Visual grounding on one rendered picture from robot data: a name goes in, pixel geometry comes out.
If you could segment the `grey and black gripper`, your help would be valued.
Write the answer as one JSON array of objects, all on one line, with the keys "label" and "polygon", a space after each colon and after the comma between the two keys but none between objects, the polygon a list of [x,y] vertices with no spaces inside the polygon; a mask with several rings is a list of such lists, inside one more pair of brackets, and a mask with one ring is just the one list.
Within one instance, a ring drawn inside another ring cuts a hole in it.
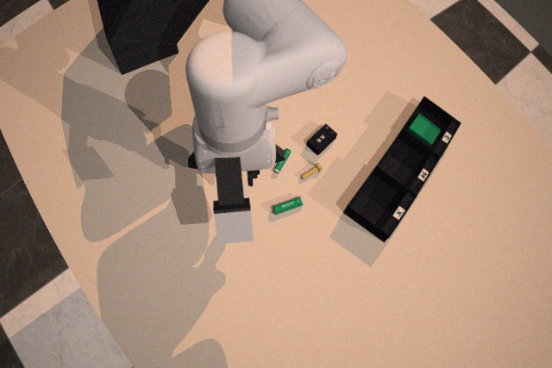
[{"label": "grey and black gripper", "polygon": [[264,130],[257,143],[239,152],[241,154],[223,153],[210,147],[199,132],[196,115],[192,123],[192,139],[194,152],[188,158],[189,168],[199,169],[202,173],[216,174],[215,158],[240,157],[241,171],[248,173],[249,187],[253,186],[253,178],[257,178],[260,170],[271,168],[275,163],[285,160],[285,151],[275,144],[273,121],[267,123],[267,130]]}]

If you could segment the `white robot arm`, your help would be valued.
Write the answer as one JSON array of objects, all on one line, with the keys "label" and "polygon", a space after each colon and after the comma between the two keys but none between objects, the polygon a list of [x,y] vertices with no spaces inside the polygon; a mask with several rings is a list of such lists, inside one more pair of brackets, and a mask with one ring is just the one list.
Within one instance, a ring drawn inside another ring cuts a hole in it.
[{"label": "white robot arm", "polygon": [[[200,40],[185,72],[202,138],[219,152],[239,153],[279,119],[279,109],[267,103],[325,86],[348,52],[302,0],[224,0],[223,16],[233,31]],[[215,166],[217,243],[254,241],[241,158],[215,158]]]}]

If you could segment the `black rack of three bins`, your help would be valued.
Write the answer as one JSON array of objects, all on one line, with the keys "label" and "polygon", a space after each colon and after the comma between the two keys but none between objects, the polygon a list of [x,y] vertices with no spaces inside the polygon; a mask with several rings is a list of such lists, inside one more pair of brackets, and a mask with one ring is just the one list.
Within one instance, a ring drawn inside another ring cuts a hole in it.
[{"label": "black rack of three bins", "polygon": [[[442,130],[431,147],[408,131],[419,113]],[[383,242],[401,222],[461,125],[427,97],[410,118],[343,211]]]}]

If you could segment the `brass hex bolt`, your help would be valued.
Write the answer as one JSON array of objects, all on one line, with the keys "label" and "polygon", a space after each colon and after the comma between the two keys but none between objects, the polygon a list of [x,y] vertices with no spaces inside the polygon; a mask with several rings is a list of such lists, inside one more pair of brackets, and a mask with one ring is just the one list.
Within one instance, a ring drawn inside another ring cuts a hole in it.
[{"label": "brass hex bolt", "polygon": [[320,164],[319,164],[319,163],[316,163],[316,164],[315,164],[315,167],[312,168],[311,170],[307,171],[306,173],[304,173],[304,174],[302,175],[302,177],[303,177],[303,179],[306,179],[307,177],[309,177],[309,176],[312,175],[313,173],[315,173],[315,172],[317,172],[317,171],[321,172],[322,170],[323,170],[323,168],[320,166]]}]

